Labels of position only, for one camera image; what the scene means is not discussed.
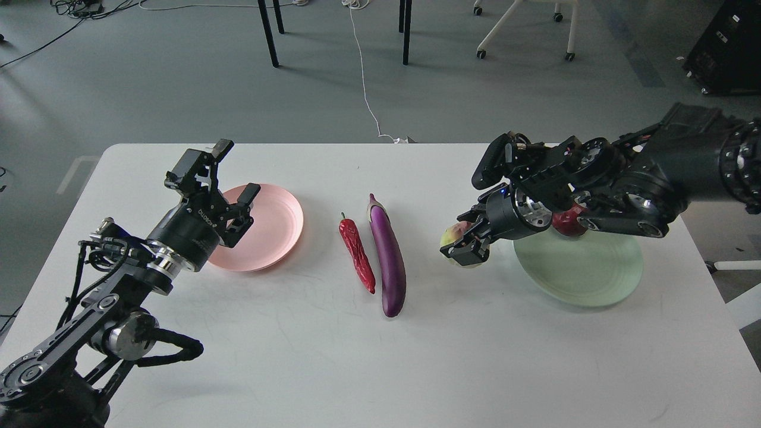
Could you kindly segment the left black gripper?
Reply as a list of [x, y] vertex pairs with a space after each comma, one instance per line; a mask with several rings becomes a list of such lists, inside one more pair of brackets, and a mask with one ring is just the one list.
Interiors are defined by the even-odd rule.
[[147, 241], [182, 258], [187, 270], [201, 270], [217, 246], [235, 247], [254, 223], [251, 211], [260, 184], [248, 182], [234, 188], [231, 203], [218, 193], [218, 167], [233, 147], [230, 139], [220, 139], [209, 151], [187, 149], [166, 172], [164, 187], [183, 199], [166, 213]]

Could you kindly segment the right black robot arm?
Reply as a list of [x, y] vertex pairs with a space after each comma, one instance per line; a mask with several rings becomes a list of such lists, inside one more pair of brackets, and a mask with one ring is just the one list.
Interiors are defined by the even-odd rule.
[[759, 119], [676, 103], [657, 124], [557, 146], [505, 133], [487, 147], [472, 176], [482, 194], [459, 215], [467, 227], [441, 254], [479, 265], [498, 240], [550, 228], [554, 214], [584, 206], [584, 229], [662, 238], [692, 202], [732, 199], [759, 214]]

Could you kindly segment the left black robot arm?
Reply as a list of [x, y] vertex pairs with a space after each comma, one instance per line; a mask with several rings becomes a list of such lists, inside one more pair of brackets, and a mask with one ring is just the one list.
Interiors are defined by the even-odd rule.
[[198, 339], [161, 328], [143, 303], [153, 292], [168, 295], [180, 272], [201, 270], [217, 247], [235, 247], [253, 224], [260, 186], [250, 182], [235, 202], [218, 188], [218, 166], [233, 145], [221, 139], [209, 151], [185, 151], [164, 180], [180, 202], [147, 238], [106, 218], [79, 242], [55, 332], [2, 371], [3, 427], [104, 427], [131, 369], [202, 354]]

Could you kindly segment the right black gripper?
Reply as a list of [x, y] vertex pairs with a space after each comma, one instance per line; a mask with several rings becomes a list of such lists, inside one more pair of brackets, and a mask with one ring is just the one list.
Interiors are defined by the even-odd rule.
[[515, 186], [495, 186], [477, 198], [476, 205], [457, 217], [460, 234], [476, 234], [480, 239], [455, 246], [453, 236], [442, 236], [440, 252], [459, 266], [478, 266], [489, 260], [491, 242], [519, 240], [547, 230], [552, 212]]

